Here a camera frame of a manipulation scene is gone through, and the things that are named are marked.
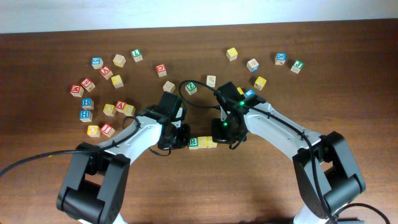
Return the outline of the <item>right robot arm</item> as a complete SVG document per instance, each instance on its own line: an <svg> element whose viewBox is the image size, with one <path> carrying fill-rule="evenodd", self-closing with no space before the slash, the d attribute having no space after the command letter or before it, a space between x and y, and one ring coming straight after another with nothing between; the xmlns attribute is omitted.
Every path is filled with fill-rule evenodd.
<svg viewBox="0 0 398 224"><path fill-rule="evenodd" d="M232 82L214 91L221 116L212 121L213 141L231 150L255 134L285 154L294 165L304 206L294 223L328 223L338 210L366 190L346 139L336 131L307 130L254 93L244 96Z"/></svg>

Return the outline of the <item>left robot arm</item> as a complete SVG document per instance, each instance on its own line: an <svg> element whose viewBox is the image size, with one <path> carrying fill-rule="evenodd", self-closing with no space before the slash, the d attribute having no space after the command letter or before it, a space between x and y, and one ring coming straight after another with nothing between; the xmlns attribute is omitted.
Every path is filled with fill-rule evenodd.
<svg viewBox="0 0 398 224"><path fill-rule="evenodd" d="M82 223L124 223L121 207L130 165L157 145L170 152L188 145L182 99L164 92L158 105L140 111L132 123L97 145L77 146L57 196L57 209Z"/></svg>

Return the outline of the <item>green R block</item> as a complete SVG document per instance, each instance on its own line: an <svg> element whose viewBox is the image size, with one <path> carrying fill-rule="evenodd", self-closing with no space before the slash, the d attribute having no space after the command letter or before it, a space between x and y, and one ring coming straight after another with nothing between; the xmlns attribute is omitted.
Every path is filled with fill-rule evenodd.
<svg viewBox="0 0 398 224"><path fill-rule="evenodd" d="M188 148L190 150L198 149L198 138L191 138Z"/></svg>

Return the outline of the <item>yellow S block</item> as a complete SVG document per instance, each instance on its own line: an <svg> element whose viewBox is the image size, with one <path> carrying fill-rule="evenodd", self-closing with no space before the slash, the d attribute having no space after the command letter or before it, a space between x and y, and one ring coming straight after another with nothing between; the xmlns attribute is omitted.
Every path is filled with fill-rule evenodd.
<svg viewBox="0 0 398 224"><path fill-rule="evenodd" d="M206 136L198 137L198 148L203 149L203 148L207 148L207 147L208 147L207 137Z"/></svg>
<svg viewBox="0 0 398 224"><path fill-rule="evenodd" d="M217 143L213 141L213 138L211 136L206 137L206 143L208 148L214 148L217 147Z"/></svg>

